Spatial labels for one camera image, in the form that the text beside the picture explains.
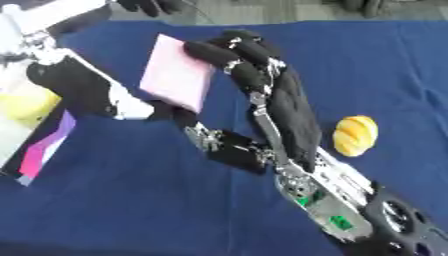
yellow ball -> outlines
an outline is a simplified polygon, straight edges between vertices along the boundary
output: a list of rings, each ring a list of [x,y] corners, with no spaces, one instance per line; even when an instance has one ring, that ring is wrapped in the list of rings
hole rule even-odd
[[[367,116],[345,117],[336,126],[333,142],[336,150],[348,157],[362,155],[378,138],[378,126]]]

wire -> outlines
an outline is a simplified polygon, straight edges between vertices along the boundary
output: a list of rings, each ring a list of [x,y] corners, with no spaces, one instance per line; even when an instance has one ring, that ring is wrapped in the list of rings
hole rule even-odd
[[[204,11],[202,11],[199,7],[197,7],[196,4],[190,2],[189,0],[181,0],[184,4],[190,6],[191,8],[195,9],[204,19],[207,20],[208,23],[212,25],[217,25],[215,21],[213,21],[210,16],[208,16]]]

yellow lemon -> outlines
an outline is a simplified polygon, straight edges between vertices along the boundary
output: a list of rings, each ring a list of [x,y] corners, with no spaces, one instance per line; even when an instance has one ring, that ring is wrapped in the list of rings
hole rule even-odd
[[[35,128],[59,103],[60,97],[40,86],[16,88],[0,94],[0,110],[9,119],[29,128]]]
[[[336,150],[348,157],[362,155],[378,138],[378,126],[367,116],[345,117],[336,126],[333,142]]]

pink foam block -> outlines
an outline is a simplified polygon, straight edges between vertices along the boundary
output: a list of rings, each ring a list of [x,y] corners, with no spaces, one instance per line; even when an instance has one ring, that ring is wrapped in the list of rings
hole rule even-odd
[[[160,34],[140,88],[165,102],[200,113],[214,69],[189,57],[183,45],[182,41]]]

table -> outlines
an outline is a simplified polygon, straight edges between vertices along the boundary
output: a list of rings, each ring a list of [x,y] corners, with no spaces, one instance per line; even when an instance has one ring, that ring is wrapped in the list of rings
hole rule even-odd
[[[337,157],[448,230],[448,23],[247,28],[278,45],[300,73],[323,147],[337,155],[331,133],[342,117],[372,116],[377,145],[356,159]],[[109,22],[64,44],[136,91],[158,33],[187,40],[222,29]],[[247,105],[218,74],[201,118],[252,135]],[[272,174],[255,177],[208,161],[166,121],[79,120],[32,186],[0,179],[0,204],[2,255],[340,255],[280,196]]]

